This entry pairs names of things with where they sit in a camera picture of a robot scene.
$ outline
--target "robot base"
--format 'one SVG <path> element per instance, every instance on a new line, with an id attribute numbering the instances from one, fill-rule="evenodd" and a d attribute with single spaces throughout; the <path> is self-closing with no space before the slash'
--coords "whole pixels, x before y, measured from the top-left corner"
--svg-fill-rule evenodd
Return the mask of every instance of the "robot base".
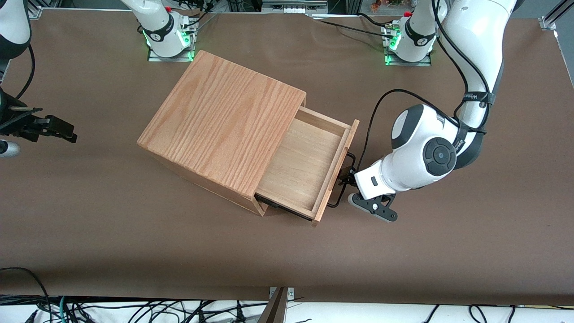
<path id="1" fill-rule="evenodd" d="M 372 199 L 363 199 L 360 193 L 349 195 L 347 200 L 352 206 L 370 213 L 385 222 L 397 220 L 397 212 L 390 209 L 395 195 L 380 195 Z"/>
<path id="2" fill-rule="evenodd" d="M 148 61 L 193 61 L 195 57 L 195 42 L 197 42 L 197 31 L 198 31 L 198 23 L 195 17 L 187 17 L 183 16 L 184 24 L 193 24 L 187 28 L 182 29 L 182 41 L 186 44 L 189 43 L 181 53 L 176 56 L 172 57 L 162 57 L 157 55 L 149 46 L 148 43 Z"/>
<path id="3" fill-rule="evenodd" d="M 385 27 L 381 27 L 381 33 L 382 34 L 390 34 L 393 36 L 393 30 L 392 29 L 388 29 Z M 402 60 L 401 58 L 399 58 L 397 56 L 397 54 L 395 54 L 393 51 L 391 51 L 389 49 L 389 47 L 391 46 L 391 42 L 393 41 L 393 39 L 389 39 L 386 37 L 382 37 L 383 38 L 383 49 L 385 50 L 385 65 L 397 65 L 397 66 L 431 66 L 431 56 L 430 54 L 426 54 L 425 58 L 423 58 L 421 61 L 418 62 L 411 62 L 411 61 L 406 61 L 406 60 Z"/>

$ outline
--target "wooden box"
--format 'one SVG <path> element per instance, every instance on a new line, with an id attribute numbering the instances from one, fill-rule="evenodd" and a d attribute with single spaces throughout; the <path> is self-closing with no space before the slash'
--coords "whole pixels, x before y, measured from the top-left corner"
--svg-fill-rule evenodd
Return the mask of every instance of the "wooden box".
<path id="1" fill-rule="evenodd" d="M 306 93 L 200 51 L 138 139 L 163 165 L 256 214 L 321 220 L 355 134 Z"/>

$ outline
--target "open drawer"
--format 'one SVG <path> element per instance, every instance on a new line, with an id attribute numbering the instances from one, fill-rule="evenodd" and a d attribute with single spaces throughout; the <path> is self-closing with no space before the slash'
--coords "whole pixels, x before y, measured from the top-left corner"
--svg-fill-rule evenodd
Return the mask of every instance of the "open drawer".
<path id="1" fill-rule="evenodd" d="M 256 199 L 320 221 L 359 121 L 352 126 L 300 107 Z"/>
<path id="2" fill-rule="evenodd" d="M 138 145 L 177 175 L 255 214 L 271 205 L 316 224 L 359 121 L 350 126 L 306 109 L 306 98 L 199 51 Z"/>

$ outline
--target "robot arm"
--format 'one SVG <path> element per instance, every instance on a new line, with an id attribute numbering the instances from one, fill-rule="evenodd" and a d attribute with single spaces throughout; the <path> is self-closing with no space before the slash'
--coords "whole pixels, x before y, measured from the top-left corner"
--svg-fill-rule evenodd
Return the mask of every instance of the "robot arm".
<path id="1" fill-rule="evenodd" d="M 428 2 L 434 8 L 434 16 L 440 1 L 439 4 L 432 1 Z M 381 216 L 384 207 L 373 207 L 373 203 L 368 202 L 357 203 L 357 198 L 366 201 L 380 195 L 393 195 L 426 186 L 444 178 L 454 169 L 469 165 L 478 157 L 484 124 L 502 74 L 502 36 L 515 2 L 455 1 L 444 20 L 443 38 L 448 35 L 480 74 L 450 42 L 442 42 L 466 80 L 466 93 L 457 108 L 459 113 L 455 112 L 453 120 L 441 116 L 428 105 L 416 105 L 403 111 L 395 120 L 391 133 L 393 152 L 355 174 L 362 198 L 350 196 L 351 204 Z M 415 10 L 411 19 L 417 14 L 428 15 L 428 12 Z M 405 48 L 414 48 L 408 33 L 403 35 L 406 35 L 406 39 L 402 39 L 399 45 L 407 40 Z M 418 51 L 418 54 L 426 55 L 426 52 Z"/>
<path id="2" fill-rule="evenodd" d="M 160 0 L 121 0 L 131 9 L 143 28 L 149 47 L 162 57 L 172 57 L 190 46 L 182 33 L 191 32 L 189 18 L 170 11 Z"/>
<path id="3" fill-rule="evenodd" d="M 0 59 L 12 59 L 30 44 L 30 20 L 26 0 L 0 1 Z"/>
<path id="4" fill-rule="evenodd" d="M 29 47 L 31 35 L 26 0 L 0 0 L 0 59 L 18 57 Z M 31 47 L 30 57 L 33 61 Z M 19 100 L 26 87 L 15 98 L 0 87 L 0 136 L 12 135 L 32 142 L 38 141 L 40 136 L 54 136 L 75 143 L 77 135 L 73 132 L 73 125 L 55 116 L 34 116 L 42 109 L 27 107 Z M 14 157 L 19 152 L 18 144 L 0 140 L 0 157 Z"/>

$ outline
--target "brown table surface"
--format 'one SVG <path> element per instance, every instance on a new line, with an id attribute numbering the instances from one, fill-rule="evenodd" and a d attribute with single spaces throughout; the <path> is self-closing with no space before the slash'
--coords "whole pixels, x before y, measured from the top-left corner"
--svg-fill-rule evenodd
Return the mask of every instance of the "brown table surface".
<path id="1" fill-rule="evenodd" d="M 574 91 L 536 20 L 508 24 L 474 164 L 399 194 L 395 223 L 343 202 L 317 228 L 275 210 L 255 216 L 136 145 L 187 67 L 148 63 L 137 25 L 125 11 L 46 10 L 32 22 L 37 69 L 22 99 L 73 123 L 78 142 L 16 139 L 21 155 L 0 160 L 0 266 L 30 268 L 53 295 L 265 299 L 284 285 L 307 301 L 574 304 Z M 389 67 L 379 42 L 304 15 L 222 14 L 197 48 L 306 91 L 310 109 L 361 120 L 358 155 L 385 91 L 415 91 L 449 114 L 463 92 L 440 49 L 430 68 Z M 17 93 L 28 71 L 25 53 L 4 89 Z M 394 119 L 416 103 L 383 102 L 364 163 L 391 151 Z M 2 276 L 0 293 L 40 292 Z"/>

